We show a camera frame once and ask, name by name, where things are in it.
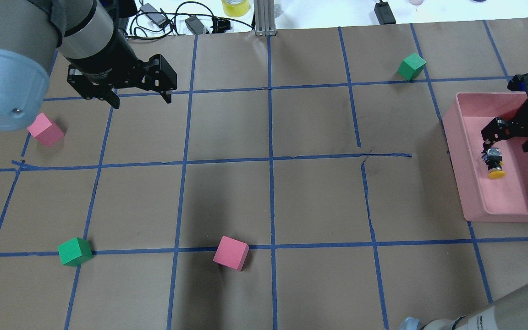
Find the green cube near left arm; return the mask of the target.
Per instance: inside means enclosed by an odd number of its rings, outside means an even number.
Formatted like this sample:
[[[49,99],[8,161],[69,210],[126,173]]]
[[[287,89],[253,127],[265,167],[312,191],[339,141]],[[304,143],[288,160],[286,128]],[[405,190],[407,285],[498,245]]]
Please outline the green cube near left arm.
[[[78,267],[94,257],[90,242],[74,237],[57,246],[61,264],[67,267]]]

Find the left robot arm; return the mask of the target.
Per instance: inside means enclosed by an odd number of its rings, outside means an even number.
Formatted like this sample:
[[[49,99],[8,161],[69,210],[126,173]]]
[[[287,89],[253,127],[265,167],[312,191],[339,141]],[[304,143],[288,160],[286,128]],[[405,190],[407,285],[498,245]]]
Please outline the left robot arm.
[[[177,75],[160,54],[140,60],[119,29],[133,0],[0,0],[0,131],[26,129],[50,87],[53,56],[83,99],[120,106],[116,88],[155,91],[167,102]]]

